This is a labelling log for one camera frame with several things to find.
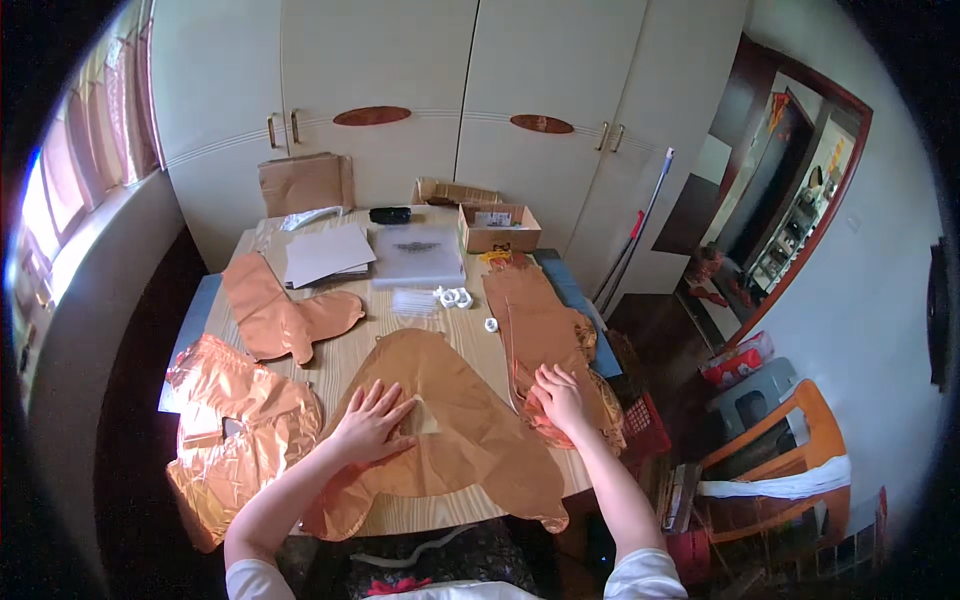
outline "gray stool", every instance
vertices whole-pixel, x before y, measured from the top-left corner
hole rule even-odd
[[[713,413],[719,413],[725,425],[724,439],[730,442],[780,406],[780,399],[799,381],[789,360],[775,358],[711,400],[708,416],[716,420]]]

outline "white sleeve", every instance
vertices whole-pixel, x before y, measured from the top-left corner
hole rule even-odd
[[[686,590],[669,554],[658,548],[642,548],[628,554],[613,569],[603,597],[604,600],[686,598]]]
[[[257,559],[237,561],[227,569],[230,600],[294,600],[283,575],[270,563]]]

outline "brass handle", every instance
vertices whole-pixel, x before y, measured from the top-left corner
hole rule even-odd
[[[290,111],[290,125],[294,130],[294,143],[300,143],[300,130],[297,128],[297,109],[294,108]]]
[[[603,150],[604,142],[607,141],[607,130],[608,130],[609,128],[610,128],[610,123],[604,121],[604,122],[603,122],[603,132],[600,133],[600,143],[597,144],[597,147],[594,148],[593,150]]]
[[[620,126],[620,132],[616,135],[616,143],[613,144],[613,150],[611,150],[611,152],[616,152],[620,149],[620,142],[623,141],[623,131],[625,129],[627,128],[623,127],[622,125]]]
[[[267,133],[270,134],[270,147],[276,148],[276,133],[274,133],[274,115],[267,117]]]

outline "white plastic clip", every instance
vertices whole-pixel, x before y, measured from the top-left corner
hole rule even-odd
[[[467,288],[457,288],[457,294],[460,295],[460,298],[456,301],[457,308],[470,308],[473,306],[473,296],[469,294]]]
[[[444,290],[444,292],[440,294],[440,304],[442,304],[444,308],[451,308],[459,299],[460,292],[457,290]]]

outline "window curtain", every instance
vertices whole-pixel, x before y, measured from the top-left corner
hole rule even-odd
[[[162,165],[150,78],[153,0],[131,0],[91,49],[60,103],[24,198],[33,250],[51,262],[118,185]]]

